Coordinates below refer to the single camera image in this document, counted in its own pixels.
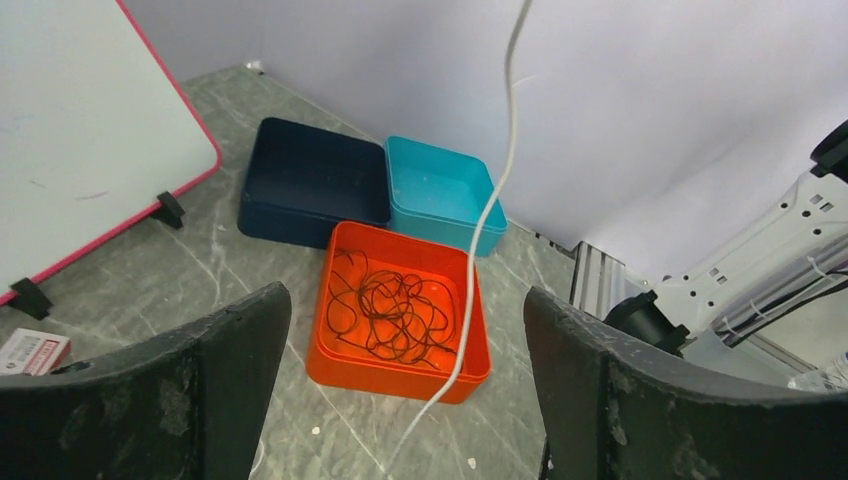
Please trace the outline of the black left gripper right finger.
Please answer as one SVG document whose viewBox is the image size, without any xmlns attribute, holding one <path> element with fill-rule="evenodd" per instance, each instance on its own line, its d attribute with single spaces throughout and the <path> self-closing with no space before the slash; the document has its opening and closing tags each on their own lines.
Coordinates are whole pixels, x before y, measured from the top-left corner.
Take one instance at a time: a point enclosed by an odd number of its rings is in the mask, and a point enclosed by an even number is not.
<svg viewBox="0 0 848 480">
<path fill-rule="evenodd" d="M 540 288 L 523 305 L 548 479 L 843 479 L 847 396 L 701 368 Z"/>
</svg>

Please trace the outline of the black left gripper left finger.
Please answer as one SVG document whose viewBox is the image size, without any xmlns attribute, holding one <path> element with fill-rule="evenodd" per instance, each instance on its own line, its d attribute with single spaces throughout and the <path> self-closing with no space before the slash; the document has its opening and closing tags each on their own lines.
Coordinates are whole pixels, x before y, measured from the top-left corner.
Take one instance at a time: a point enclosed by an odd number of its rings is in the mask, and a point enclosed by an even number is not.
<svg viewBox="0 0 848 480">
<path fill-rule="evenodd" d="M 44 376 L 1 380 L 5 479 L 245 479 L 292 314 L 270 283 Z"/>
</svg>

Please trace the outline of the orange plastic tray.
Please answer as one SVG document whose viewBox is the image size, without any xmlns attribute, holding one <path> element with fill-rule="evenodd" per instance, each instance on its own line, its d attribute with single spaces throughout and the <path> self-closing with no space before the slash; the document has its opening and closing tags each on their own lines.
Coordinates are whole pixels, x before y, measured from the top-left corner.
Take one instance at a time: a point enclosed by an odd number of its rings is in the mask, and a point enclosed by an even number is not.
<svg viewBox="0 0 848 480">
<path fill-rule="evenodd" d="M 308 347 L 315 382 L 426 400 L 462 366 L 445 403 L 464 402 L 492 369 L 480 285 L 459 249 L 352 221 L 327 247 Z M 467 292 L 474 292 L 463 358 Z"/>
</svg>

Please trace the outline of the dark navy plastic tray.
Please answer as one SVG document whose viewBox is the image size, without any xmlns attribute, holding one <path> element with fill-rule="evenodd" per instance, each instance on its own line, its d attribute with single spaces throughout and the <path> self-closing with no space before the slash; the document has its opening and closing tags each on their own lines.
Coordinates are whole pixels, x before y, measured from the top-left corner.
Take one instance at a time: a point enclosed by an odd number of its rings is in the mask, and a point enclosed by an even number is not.
<svg viewBox="0 0 848 480">
<path fill-rule="evenodd" d="M 260 122 L 239 195 L 241 233 L 324 249 L 342 221 L 390 220 L 383 147 L 281 118 Z"/>
</svg>

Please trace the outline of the light blue plastic tray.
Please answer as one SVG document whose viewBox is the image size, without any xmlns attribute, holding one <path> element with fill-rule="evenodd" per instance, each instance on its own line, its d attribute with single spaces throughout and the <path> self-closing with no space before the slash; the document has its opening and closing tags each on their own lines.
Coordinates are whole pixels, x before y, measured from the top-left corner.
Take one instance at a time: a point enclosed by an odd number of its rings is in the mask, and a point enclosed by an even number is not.
<svg viewBox="0 0 848 480">
<path fill-rule="evenodd" d="M 479 159 L 405 137 L 384 143 L 397 233 L 468 250 L 494 184 Z"/>
</svg>

